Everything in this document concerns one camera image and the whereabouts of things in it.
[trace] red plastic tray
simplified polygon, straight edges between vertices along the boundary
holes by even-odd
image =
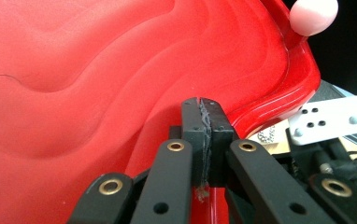
[[[64,223],[99,175],[149,168],[187,98],[241,137],[287,118],[320,82],[300,40],[279,0],[0,0],[0,223]],[[226,222],[210,194],[193,223]]]

